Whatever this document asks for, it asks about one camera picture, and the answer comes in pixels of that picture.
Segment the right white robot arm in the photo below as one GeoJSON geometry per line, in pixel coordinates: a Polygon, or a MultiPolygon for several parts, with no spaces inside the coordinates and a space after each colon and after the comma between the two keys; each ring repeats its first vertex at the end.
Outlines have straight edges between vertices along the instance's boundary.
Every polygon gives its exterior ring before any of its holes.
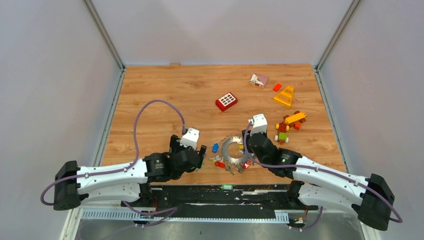
{"type": "Polygon", "coordinates": [[[242,141],[254,163],[274,175],[291,179],[285,195],[292,209],[320,206],[357,216],[365,225],[386,231],[390,221],[402,223],[393,204],[395,196],[386,180],[341,172],[319,164],[298,152],[276,147],[265,133],[242,131],[242,141]]]}

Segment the pink roof toy house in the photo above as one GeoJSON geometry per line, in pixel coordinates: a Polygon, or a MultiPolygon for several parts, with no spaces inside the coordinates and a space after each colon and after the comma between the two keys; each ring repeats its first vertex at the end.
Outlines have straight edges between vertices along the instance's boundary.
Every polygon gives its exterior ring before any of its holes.
{"type": "Polygon", "coordinates": [[[264,89],[268,83],[268,80],[269,78],[266,76],[253,73],[248,83],[256,87],[264,89]]]}

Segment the yellow orange toy car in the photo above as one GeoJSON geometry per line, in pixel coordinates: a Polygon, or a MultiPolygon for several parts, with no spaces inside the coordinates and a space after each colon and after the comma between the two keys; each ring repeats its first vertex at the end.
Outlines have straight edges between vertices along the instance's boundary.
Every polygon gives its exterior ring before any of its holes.
{"type": "Polygon", "coordinates": [[[307,114],[302,111],[295,111],[292,115],[286,115],[283,118],[283,123],[288,127],[293,128],[296,123],[304,123],[306,121],[307,114]]]}

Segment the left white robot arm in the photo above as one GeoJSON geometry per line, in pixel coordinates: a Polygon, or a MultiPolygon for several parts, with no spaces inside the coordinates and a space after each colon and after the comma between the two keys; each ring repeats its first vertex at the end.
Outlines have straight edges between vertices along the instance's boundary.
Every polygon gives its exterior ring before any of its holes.
{"type": "Polygon", "coordinates": [[[53,209],[65,211],[81,204],[100,201],[138,203],[153,201],[151,183],[178,180],[203,164],[207,147],[196,149],[199,134],[187,132],[182,138],[172,135],[169,151],[152,153],[133,162],[101,167],[79,166],[66,162],[54,178],[53,209]]]}

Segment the yellow triangular toy frame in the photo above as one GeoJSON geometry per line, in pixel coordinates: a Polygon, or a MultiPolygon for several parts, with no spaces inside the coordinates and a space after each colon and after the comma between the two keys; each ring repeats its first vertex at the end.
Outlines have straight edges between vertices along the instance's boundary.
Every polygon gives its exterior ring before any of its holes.
{"type": "Polygon", "coordinates": [[[273,101],[290,108],[293,104],[294,91],[295,89],[293,86],[286,86],[281,92],[273,97],[273,101]]]}

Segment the small red toy brick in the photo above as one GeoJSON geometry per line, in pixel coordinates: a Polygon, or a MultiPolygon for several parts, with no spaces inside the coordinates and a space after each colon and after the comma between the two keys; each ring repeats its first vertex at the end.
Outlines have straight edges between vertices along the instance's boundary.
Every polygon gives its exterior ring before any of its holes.
{"type": "Polygon", "coordinates": [[[273,91],[274,92],[278,92],[280,90],[280,88],[282,87],[282,85],[280,83],[277,83],[274,87],[273,87],[273,91]]]}

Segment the small green bubble level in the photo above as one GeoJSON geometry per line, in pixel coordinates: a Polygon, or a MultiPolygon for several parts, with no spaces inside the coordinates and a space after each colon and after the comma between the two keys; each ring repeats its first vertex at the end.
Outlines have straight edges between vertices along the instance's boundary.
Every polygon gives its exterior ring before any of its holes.
{"type": "Polygon", "coordinates": [[[222,190],[233,190],[233,189],[234,189],[234,186],[233,186],[233,185],[231,185],[231,184],[222,184],[222,185],[220,186],[220,188],[221,188],[222,190]]]}

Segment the large grey toothed keyring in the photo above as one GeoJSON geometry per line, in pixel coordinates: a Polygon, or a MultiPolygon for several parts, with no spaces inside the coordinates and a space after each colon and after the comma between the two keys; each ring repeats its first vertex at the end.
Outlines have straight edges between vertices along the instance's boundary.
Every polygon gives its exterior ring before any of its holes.
{"type": "Polygon", "coordinates": [[[243,145],[241,134],[233,134],[225,137],[220,142],[220,158],[224,163],[240,168],[248,160],[248,156],[243,149],[238,149],[243,145]]]}

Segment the blue key tag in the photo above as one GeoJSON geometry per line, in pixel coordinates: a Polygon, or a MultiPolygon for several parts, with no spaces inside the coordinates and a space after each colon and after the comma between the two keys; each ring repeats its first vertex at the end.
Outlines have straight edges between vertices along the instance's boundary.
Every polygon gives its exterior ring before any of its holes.
{"type": "Polygon", "coordinates": [[[220,148],[220,145],[216,142],[212,146],[212,153],[216,154],[220,148]]]}

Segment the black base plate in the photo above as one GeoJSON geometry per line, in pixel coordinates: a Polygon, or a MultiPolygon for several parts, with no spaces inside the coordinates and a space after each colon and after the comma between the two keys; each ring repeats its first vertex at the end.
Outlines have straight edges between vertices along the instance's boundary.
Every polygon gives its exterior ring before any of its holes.
{"type": "Polygon", "coordinates": [[[141,198],[130,206],[176,207],[174,218],[202,219],[271,219],[276,210],[303,213],[319,209],[290,197],[287,184],[241,184],[233,185],[233,190],[223,190],[221,185],[153,185],[149,191],[143,187],[141,198]]]}

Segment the red window toy brick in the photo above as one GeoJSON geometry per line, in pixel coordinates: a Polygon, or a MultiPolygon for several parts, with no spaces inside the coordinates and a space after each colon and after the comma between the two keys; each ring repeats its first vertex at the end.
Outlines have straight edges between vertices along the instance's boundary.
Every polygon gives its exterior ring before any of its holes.
{"type": "Polygon", "coordinates": [[[238,103],[238,99],[231,92],[228,92],[215,100],[215,105],[218,107],[218,109],[221,112],[225,112],[226,110],[228,110],[229,108],[231,108],[237,103],[238,103]]]}

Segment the red green toy vehicle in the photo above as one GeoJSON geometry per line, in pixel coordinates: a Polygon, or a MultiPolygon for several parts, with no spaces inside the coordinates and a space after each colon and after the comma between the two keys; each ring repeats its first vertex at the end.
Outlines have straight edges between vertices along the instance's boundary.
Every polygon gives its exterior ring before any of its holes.
{"type": "Polygon", "coordinates": [[[290,130],[290,127],[284,122],[276,123],[274,126],[276,135],[274,136],[274,141],[280,145],[289,142],[289,137],[287,136],[287,132],[290,130]]]}

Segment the red key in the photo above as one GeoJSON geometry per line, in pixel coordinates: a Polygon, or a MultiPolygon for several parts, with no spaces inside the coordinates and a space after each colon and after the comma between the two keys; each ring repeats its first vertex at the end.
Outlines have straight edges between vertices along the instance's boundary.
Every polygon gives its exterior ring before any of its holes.
{"type": "Polygon", "coordinates": [[[221,162],[221,161],[215,161],[215,162],[214,162],[214,165],[215,165],[216,167],[219,167],[219,168],[222,168],[222,169],[224,169],[224,168],[226,167],[226,164],[225,164],[225,163],[223,163],[223,162],[221,162]]]}

